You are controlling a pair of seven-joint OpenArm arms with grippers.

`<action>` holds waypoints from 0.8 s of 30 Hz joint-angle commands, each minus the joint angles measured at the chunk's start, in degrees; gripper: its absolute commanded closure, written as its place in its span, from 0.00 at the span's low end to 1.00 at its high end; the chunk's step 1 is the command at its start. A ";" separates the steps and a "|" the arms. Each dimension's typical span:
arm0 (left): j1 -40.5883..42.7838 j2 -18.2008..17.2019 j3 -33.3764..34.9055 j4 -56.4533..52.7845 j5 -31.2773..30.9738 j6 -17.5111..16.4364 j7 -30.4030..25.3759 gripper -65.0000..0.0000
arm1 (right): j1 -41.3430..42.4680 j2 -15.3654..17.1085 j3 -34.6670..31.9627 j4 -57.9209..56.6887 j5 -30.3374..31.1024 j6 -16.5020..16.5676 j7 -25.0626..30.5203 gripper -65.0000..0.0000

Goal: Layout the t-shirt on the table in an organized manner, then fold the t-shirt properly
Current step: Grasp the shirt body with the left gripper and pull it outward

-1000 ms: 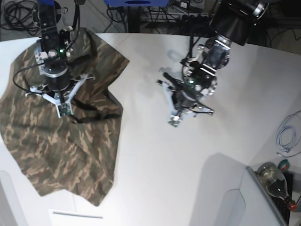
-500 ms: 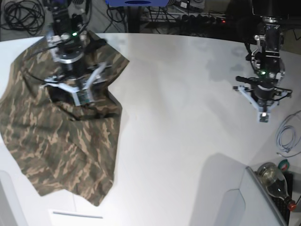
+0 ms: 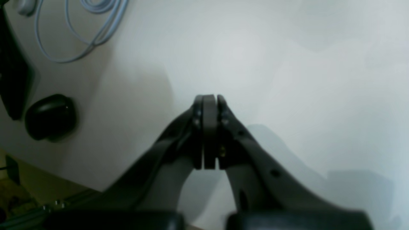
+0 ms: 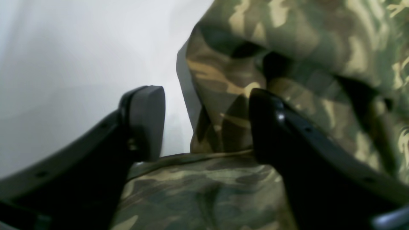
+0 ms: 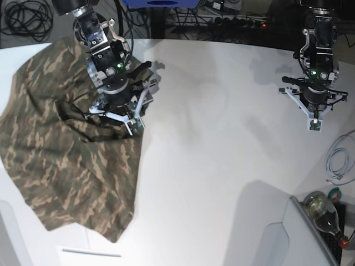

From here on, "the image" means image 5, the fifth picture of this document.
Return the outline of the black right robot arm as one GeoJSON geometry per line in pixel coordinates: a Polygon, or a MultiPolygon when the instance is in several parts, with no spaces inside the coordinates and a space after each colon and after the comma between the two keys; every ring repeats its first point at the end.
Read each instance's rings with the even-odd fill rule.
{"type": "Polygon", "coordinates": [[[94,10],[97,1],[53,1],[58,15],[72,13],[75,21],[73,31],[76,40],[88,48],[87,72],[94,84],[90,90],[97,98],[88,111],[81,111],[76,102],[71,109],[85,119],[98,117],[109,125],[125,125],[134,135],[143,131],[142,117],[153,101],[151,90],[158,81],[152,78],[152,63],[143,63],[133,56],[133,42],[127,41],[121,32],[115,31],[115,20],[105,19],[94,10]]]}

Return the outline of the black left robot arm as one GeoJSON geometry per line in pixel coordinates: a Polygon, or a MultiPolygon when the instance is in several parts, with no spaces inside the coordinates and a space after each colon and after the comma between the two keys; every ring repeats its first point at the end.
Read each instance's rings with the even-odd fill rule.
{"type": "Polygon", "coordinates": [[[320,132],[324,116],[348,93],[334,89],[339,76],[339,64],[333,56],[337,40],[334,12],[342,9],[342,1],[299,1],[301,7],[311,11],[311,18],[302,29],[305,44],[295,52],[302,78],[284,76],[288,86],[279,93],[292,99],[307,117],[307,130],[320,132]]]}

